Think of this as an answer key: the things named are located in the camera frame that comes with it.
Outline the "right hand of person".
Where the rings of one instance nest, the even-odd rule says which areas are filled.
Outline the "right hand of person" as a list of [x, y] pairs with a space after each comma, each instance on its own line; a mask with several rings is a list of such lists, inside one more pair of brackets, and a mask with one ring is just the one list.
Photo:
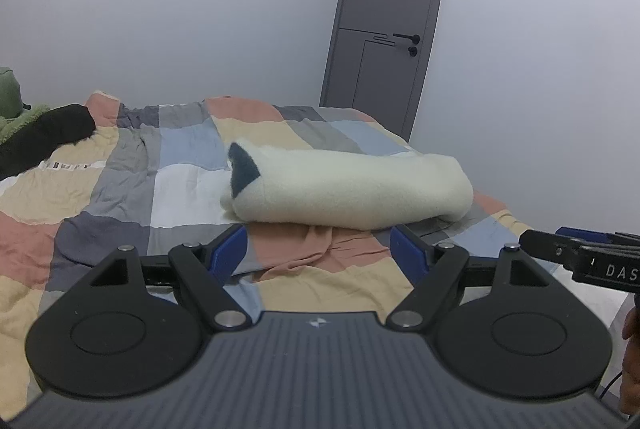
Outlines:
[[627, 342], [620, 384], [620, 411], [626, 415], [639, 412], [640, 405], [640, 345], [639, 309], [634, 307], [625, 319], [622, 337]]

